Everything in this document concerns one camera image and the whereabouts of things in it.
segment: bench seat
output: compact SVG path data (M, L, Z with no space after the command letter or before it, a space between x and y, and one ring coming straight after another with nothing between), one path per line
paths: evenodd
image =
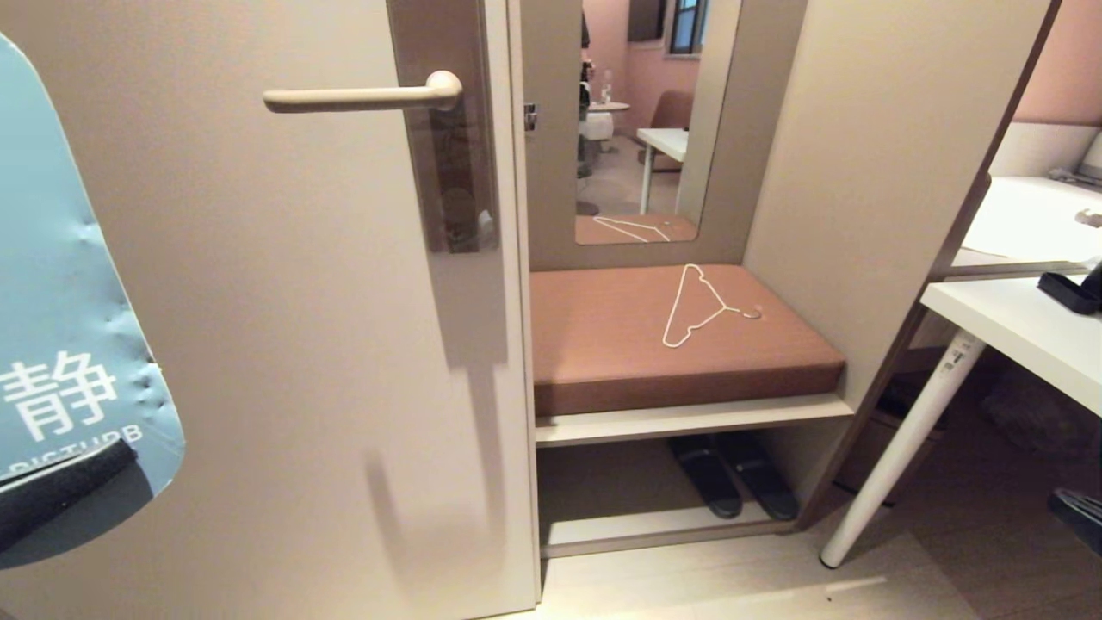
M749 271L702 264L732 306L678 349L662 345L682 265L531 276L536 415L557 416L832 392L845 359ZM721 307L689 269L669 341Z

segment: pink wall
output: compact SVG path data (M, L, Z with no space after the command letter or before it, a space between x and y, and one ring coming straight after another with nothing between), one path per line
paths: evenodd
M592 87L593 97L601 96L605 84L605 69L613 69L613 99L627 96L627 14L629 0L582 0L585 23L590 26L590 48L582 56L596 66Z
M627 51L628 99L631 109L625 113L624 126L630 133L639 127L649 127L658 97L666 90L696 90L700 61L666 58L662 46L636 44Z
M1063 0L1014 120L1102 126L1102 0Z
M648 127L655 113L658 97L666 90L692 93L696 87L698 59L667 59L663 43L627 42L629 0L582 0L585 22L590 28L590 48L582 51L596 65L593 96L601 96L604 70L613 69L613 99L631 105L626 112L618 112L618 132L635 134L639 127Z

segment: white table leg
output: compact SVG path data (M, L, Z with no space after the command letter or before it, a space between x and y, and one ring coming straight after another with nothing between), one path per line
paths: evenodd
M655 146L647 144L642 154L642 197L639 198L639 213L646 215L650 203L650 175L655 173Z
M850 553L850 548L864 532L876 509L888 497L910 460L915 458L915 454L926 442L926 437L957 394L964 378L975 366L984 347L986 346L980 339L964 330L957 330L952 345L938 363L938 370L933 371L933 377L926 383L915 406L910 409L907 418L896 432L895 439L884 452L884 456L853 500L842 523L819 555L823 564L838 568L845 559L845 554Z

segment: lever handle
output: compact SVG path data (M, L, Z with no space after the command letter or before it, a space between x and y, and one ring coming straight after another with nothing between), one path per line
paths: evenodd
M450 70L433 72L424 86L264 90L264 105L279 113L370 111L412 108L450 110L463 96L463 83Z

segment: white clothes hanger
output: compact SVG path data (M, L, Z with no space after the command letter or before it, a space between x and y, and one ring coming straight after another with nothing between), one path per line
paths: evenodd
M711 317L704 319L703 322L696 324L695 326L689 326L689 329L685 330L684 338L674 344L671 344L670 326L673 325L673 316L678 314L678 304L681 303L681 291L683 291L685 287L685 274L689 272L690 267L696 270L698 279L704 282L707 285L707 289L712 291L712 294L715 295L715 300L720 302L720 308L716 309L716 312L713 313ZM715 290L715 286L712 285L712 282L707 281L707 278L704 276L704 270L701 269L699 264L693 264L691 262L685 264L684 268L681 269L681 283L678 284L678 295L673 298L673 307L670 307L670 318L666 320L666 331L662 333L662 345L669 347L670 349L677 349L678 347L681 347L682 345L685 344L685 341L692 338L692 333L703 328L707 324L712 323L712 319L719 317L724 313L735 313L736 315L741 315L742 317L745 317L747 319L761 318L761 313L759 312L759 309L755 309L754 314L750 315L744 313L743 309L739 309L738 307L733 307L731 305L727 305L727 302L724 301L722 296L720 296L720 293Z
M604 215L594 215L593 216L593 220L596 221L597 224L601 224L602 226L612 228L613 230L616 230L617 232L624 232L625 235L627 235L629 237L635 237L635 238L639 239L640 241L642 241L645 243L649 243L650 240L649 239L645 239L645 238L642 238L639 235L636 235L634 232L629 232L629 231L627 231L627 230L625 230L623 228L617 228L616 226L613 226L613 224L620 224L623 226L635 226L637 228L647 228L648 230L653 230L653 231L658 232L659 235L662 236L663 239L670 240L670 237L667 237L666 232L659 230L658 226L648 226L646 224L636 224L635 221L624 221L624 220L620 220L620 219L613 219L612 217L605 217Z

